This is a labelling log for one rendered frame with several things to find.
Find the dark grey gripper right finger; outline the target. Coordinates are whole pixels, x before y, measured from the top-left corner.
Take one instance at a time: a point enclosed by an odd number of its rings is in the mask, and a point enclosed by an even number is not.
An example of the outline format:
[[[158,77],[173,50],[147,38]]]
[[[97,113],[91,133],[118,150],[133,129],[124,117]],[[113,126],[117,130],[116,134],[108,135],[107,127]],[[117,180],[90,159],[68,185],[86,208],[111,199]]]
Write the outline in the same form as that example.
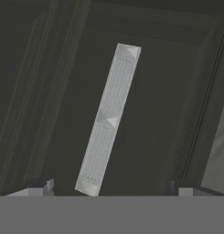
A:
[[[221,193],[203,186],[188,183],[187,181],[172,180],[170,195],[179,197],[221,196]]]

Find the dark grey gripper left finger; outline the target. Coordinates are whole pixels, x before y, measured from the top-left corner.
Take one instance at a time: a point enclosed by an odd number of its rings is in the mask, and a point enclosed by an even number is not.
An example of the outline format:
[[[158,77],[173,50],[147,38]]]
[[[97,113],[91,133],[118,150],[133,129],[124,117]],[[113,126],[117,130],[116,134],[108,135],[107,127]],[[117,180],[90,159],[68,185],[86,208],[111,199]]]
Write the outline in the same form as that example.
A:
[[[54,195],[54,179],[37,179],[29,185],[15,189],[8,197],[52,197]]]

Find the dark grey drawer front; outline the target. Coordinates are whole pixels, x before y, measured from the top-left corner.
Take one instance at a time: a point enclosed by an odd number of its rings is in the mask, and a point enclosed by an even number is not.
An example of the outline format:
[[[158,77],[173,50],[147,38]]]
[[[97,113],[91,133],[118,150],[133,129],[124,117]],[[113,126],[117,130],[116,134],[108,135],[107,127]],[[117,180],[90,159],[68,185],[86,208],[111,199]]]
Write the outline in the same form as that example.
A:
[[[224,0],[94,0],[44,175],[75,185],[118,43],[141,47],[103,196],[167,196],[186,172],[224,39]]]

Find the dark grey cupboard door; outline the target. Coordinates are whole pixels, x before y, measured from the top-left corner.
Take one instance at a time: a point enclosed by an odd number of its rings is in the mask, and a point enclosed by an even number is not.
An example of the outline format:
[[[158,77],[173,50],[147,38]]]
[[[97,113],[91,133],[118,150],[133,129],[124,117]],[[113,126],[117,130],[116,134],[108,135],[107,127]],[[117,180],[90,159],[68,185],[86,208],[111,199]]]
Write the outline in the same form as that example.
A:
[[[91,0],[0,0],[33,26],[0,136],[0,195],[41,176]]]
[[[192,184],[200,184],[202,181],[224,106],[224,44],[215,76],[209,87],[197,139],[184,175]]]

